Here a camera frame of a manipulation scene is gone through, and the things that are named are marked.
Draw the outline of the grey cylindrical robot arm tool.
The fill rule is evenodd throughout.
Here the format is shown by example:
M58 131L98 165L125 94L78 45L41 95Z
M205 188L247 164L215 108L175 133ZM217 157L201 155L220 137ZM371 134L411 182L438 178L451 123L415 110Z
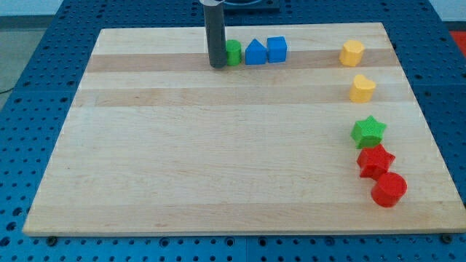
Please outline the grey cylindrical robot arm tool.
M200 0L203 6L209 63L220 69L227 64L223 1Z

